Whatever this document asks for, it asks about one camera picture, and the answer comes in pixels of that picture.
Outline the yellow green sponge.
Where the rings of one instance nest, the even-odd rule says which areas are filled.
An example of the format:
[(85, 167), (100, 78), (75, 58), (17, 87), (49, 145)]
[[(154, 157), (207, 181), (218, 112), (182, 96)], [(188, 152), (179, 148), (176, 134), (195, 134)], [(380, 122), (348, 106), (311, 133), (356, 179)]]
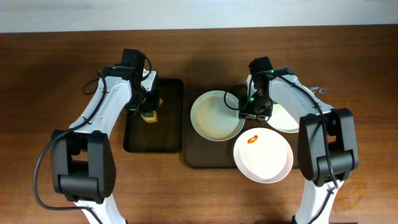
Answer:
[(147, 101), (141, 107), (140, 116), (147, 123), (157, 122), (157, 109), (162, 105), (163, 100), (161, 98), (155, 101)]

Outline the pale green plate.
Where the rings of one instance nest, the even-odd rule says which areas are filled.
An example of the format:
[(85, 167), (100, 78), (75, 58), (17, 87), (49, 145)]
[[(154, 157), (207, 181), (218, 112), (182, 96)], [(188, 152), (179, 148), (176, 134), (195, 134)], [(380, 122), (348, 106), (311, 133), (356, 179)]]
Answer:
[(203, 93), (190, 110), (194, 130), (210, 141), (227, 141), (239, 134), (245, 124), (245, 120), (239, 118), (239, 111), (226, 106), (225, 93), (222, 90)]

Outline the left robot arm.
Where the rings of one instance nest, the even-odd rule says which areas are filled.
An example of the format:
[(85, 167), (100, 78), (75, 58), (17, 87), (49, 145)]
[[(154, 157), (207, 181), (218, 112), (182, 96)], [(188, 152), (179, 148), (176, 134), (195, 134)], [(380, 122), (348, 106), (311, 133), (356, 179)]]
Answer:
[(123, 109), (153, 111), (159, 105), (156, 71), (107, 66), (98, 71), (98, 86), (88, 106), (70, 125), (53, 133), (53, 186), (83, 210), (90, 223), (126, 223), (113, 197), (116, 166), (109, 142)]

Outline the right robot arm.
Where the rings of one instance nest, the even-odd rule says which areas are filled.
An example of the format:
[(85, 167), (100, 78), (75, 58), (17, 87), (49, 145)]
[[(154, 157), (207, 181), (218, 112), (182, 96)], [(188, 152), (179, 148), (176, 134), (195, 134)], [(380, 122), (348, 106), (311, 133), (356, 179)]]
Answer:
[(319, 100), (288, 68), (250, 69), (247, 105), (249, 119), (258, 107), (281, 105), (298, 122), (298, 167), (305, 178), (303, 197), (292, 223), (328, 223), (336, 194), (359, 164), (352, 112)]

